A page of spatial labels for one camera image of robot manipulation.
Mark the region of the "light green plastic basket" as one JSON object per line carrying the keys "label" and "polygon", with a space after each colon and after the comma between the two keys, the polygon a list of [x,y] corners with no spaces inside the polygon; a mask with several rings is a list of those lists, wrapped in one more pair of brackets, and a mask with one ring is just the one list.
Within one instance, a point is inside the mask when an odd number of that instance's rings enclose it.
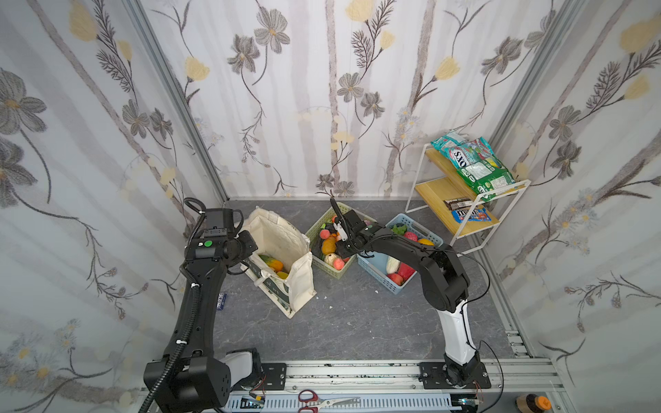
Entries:
{"label": "light green plastic basket", "polygon": [[344,276],[349,266],[356,261],[356,256],[337,261],[339,258],[337,252],[339,233],[334,226],[335,218],[338,215],[337,211],[346,214],[353,211],[354,208],[339,201],[336,204],[336,208],[331,206],[322,214],[306,232],[306,236],[310,240],[310,251],[313,254],[313,269],[321,270],[339,280]]}

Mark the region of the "light blue plastic basket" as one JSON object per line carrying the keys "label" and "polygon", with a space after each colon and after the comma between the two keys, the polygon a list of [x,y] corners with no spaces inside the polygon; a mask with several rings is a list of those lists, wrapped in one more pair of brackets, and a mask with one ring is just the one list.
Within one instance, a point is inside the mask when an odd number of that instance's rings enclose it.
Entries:
{"label": "light blue plastic basket", "polygon": [[[432,242],[434,247],[441,247],[444,245],[444,241],[440,236],[424,227],[416,220],[413,220],[405,213],[399,213],[386,224],[381,224],[383,229],[390,233],[395,226],[402,225],[408,232],[416,235],[418,240],[427,239]],[[418,274],[416,269],[419,268],[420,259],[423,256],[423,252],[420,252],[420,250],[431,249],[429,245],[420,244],[419,242],[416,242],[416,247],[414,247],[410,239],[406,239],[404,236],[396,237],[394,233],[391,233],[390,237],[377,239],[373,244],[370,244],[369,247],[373,247],[373,249],[367,252],[368,257],[357,257],[359,266],[379,282],[382,287],[385,287],[385,289],[394,295],[400,294]],[[401,283],[392,280],[389,277],[391,272],[387,272],[388,259],[391,257],[399,260],[399,266],[397,270],[394,271],[394,274],[399,273],[402,263],[411,267],[410,276]]]}

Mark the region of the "pink toy peach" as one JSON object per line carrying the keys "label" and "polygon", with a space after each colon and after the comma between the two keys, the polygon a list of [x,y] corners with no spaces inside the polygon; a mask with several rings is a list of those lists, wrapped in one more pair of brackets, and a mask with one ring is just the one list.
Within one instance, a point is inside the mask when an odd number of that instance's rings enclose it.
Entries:
{"label": "pink toy peach", "polygon": [[341,258],[337,258],[337,259],[333,262],[333,267],[335,268],[335,270],[342,270],[342,269],[344,268],[344,265],[345,265],[345,262],[344,262],[344,260],[341,259]]}

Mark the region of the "green orange toy mango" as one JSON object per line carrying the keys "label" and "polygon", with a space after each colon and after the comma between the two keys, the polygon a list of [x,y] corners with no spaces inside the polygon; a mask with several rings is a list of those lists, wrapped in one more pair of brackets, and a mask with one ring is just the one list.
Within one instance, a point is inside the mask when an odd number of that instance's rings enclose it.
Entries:
{"label": "green orange toy mango", "polygon": [[259,257],[275,273],[279,273],[284,270],[284,264],[281,261],[268,255],[260,255]]}

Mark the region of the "cream canvas grocery bag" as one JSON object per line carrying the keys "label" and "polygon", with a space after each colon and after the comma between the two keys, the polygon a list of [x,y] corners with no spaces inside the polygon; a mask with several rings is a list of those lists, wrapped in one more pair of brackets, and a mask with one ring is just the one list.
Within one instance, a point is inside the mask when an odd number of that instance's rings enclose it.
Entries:
{"label": "cream canvas grocery bag", "polygon": [[[258,245],[244,265],[245,274],[267,298],[291,319],[317,294],[313,282],[310,240],[279,214],[255,208],[244,223]],[[271,256],[284,264],[286,280],[280,279],[261,259]]]}

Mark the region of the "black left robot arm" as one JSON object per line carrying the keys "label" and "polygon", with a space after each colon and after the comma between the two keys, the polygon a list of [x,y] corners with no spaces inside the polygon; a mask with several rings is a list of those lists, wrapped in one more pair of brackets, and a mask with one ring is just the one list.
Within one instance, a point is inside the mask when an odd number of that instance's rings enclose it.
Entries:
{"label": "black left robot arm", "polygon": [[229,399],[232,373],[214,357],[213,329],[220,289],[227,270],[258,249],[247,231],[236,237],[206,230],[191,239],[180,272],[188,285],[177,323],[160,360],[147,363],[144,382],[149,390],[141,412],[156,404],[163,412],[218,410]]}

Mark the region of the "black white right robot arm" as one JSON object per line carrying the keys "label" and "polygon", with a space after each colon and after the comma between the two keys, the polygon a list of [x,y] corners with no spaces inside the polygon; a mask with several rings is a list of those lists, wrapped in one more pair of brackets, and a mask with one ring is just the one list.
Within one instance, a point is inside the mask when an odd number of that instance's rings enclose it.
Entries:
{"label": "black white right robot arm", "polygon": [[420,244],[376,222],[367,224],[352,209],[342,212],[335,201],[332,209],[342,258],[376,252],[420,275],[423,297],[437,310],[442,324],[444,380],[457,388],[474,382],[482,362],[468,322],[470,280],[457,253],[445,244]]}

